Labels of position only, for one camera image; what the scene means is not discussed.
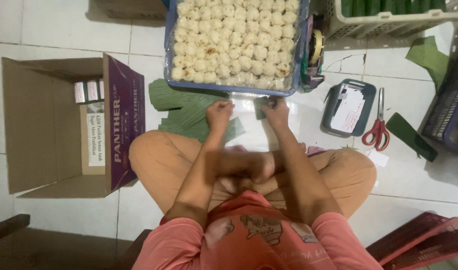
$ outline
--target white plastic crate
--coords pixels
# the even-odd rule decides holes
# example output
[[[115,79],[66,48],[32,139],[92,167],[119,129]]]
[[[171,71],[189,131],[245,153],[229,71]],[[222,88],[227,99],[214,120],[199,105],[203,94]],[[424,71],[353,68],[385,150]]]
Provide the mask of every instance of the white plastic crate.
[[[432,9],[424,14],[393,15],[380,12],[376,16],[346,18],[341,13],[341,0],[325,0],[326,31],[329,39],[342,37],[374,38],[383,34],[408,37],[449,21],[458,21],[458,0],[446,0],[447,12]]]

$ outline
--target tan pants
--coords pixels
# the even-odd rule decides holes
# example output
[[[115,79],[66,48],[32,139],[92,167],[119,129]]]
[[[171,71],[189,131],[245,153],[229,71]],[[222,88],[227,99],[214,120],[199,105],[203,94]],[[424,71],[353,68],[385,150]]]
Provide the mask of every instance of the tan pants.
[[[197,139],[157,130],[140,135],[131,144],[129,159],[132,169],[164,214],[172,207],[200,148]],[[328,150],[309,157],[309,160],[319,170],[345,217],[349,218],[374,186],[374,164],[351,149]],[[253,189],[264,195],[274,207],[284,210],[284,192],[288,185],[288,177],[282,172]],[[232,197],[233,194],[217,182],[209,210]]]

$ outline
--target pink t-shirt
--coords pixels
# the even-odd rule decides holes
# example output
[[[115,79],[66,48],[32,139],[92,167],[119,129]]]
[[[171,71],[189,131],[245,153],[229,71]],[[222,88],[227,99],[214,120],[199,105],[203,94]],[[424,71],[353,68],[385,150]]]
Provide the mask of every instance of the pink t-shirt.
[[[157,227],[133,269],[382,269],[342,215],[322,214],[311,228],[253,191],[221,204],[207,224],[204,231],[190,218],[175,218]]]

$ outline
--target blurred hands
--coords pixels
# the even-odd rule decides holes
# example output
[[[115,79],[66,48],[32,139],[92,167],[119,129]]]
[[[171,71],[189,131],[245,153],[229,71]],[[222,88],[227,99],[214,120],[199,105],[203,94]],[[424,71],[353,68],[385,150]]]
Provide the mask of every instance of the blurred hands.
[[[229,116],[234,108],[232,100],[215,101],[205,110],[205,116],[209,125],[209,132],[223,135],[229,124]]]
[[[280,96],[270,96],[269,106],[261,106],[262,111],[266,114],[269,125],[277,132],[281,129],[288,128],[289,107],[284,98]]]

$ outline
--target scissors handle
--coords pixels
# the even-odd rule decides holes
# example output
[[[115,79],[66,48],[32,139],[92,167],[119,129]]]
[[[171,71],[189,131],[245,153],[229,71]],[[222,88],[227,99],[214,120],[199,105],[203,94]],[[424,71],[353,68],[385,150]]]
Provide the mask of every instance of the scissors handle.
[[[372,135],[372,139],[370,142],[367,141],[367,137],[369,135]],[[384,144],[381,145],[382,142],[382,136],[384,135]],[[376,119],[374,121],[374,126],[371,128],[370,131],[366,132],[363,135],[363,144],[365,145],[374,145],[374,148],[376,151],[382,151],[388,147],[389,144],[389,132],[386,130],[386,126],[384,121],[380,121],[379,119]]]

